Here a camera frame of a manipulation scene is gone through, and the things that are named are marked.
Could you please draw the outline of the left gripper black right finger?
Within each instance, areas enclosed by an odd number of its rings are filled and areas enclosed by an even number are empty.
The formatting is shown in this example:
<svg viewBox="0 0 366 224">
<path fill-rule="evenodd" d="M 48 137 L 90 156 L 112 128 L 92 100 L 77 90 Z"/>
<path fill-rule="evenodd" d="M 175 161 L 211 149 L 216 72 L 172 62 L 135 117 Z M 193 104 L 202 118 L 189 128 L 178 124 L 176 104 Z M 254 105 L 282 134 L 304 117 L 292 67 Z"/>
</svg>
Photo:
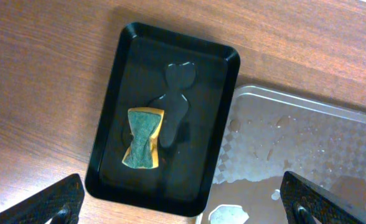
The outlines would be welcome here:
<svg viewBox="0 0 366 224">
<path fill-rule="evenodd" d="M 292 171 L 284 173 L 280 196 L 289 224 L 316 222 L 366 224 L 365 210 Z"/>
</svg>

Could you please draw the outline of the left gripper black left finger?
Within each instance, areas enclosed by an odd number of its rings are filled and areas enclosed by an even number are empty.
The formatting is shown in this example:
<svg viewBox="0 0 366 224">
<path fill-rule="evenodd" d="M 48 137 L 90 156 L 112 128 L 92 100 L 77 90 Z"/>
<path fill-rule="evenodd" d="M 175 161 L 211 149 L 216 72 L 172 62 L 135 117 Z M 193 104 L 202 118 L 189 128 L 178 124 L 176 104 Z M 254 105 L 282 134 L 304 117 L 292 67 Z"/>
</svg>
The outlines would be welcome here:
<svg viewBox="0 0 366 224">
<path fill-rule="evenodd" d="M 0 213 L 0 223 L 77 224 L 85 191 L 78 174 L 54 183 Z"/>
</svg>

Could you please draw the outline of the green yellow sponge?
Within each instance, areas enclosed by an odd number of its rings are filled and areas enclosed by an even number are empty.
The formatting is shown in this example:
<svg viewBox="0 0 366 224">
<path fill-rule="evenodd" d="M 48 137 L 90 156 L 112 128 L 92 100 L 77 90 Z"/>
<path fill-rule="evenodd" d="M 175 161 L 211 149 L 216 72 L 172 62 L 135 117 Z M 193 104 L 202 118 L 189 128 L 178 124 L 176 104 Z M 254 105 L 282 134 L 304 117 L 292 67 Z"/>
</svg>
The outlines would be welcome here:
<svg viewBox="0 0 366 224">
<path fill-rule="evenodd" d="M 158 137 L 162 127 L 164 110 L 148 107 L 130 108 L 128 123 L 132 141 L 122 163 L 132 169 L 159 167 Z"/>
</svg>

